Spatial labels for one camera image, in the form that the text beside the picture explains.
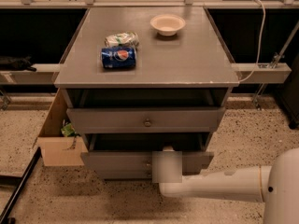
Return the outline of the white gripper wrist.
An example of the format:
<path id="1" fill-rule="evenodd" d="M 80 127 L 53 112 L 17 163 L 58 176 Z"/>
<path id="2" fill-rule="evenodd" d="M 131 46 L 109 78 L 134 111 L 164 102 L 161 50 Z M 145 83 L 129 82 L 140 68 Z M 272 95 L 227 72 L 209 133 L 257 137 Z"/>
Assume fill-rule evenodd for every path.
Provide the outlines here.
<path id="1" fill-rule="evenodd" d="M 171 146 L 152 153 L 152 181 L 154 183 L 180 183 L 182 180 L 182 154 Z"/>

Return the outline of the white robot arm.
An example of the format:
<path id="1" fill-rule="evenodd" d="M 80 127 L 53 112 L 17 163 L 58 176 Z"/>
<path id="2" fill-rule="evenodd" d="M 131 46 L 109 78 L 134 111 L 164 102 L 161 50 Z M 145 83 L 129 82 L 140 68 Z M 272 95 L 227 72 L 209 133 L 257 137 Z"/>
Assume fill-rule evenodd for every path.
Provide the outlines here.
<path id="1" fill-rule="evenodd" d="M 152 154 L 152 181 L 165 197 L 264 203 L 263 224 L 299 224 L 299 148 L 271 166 L 184 175 L 182 153 L 166 147 Z"/>

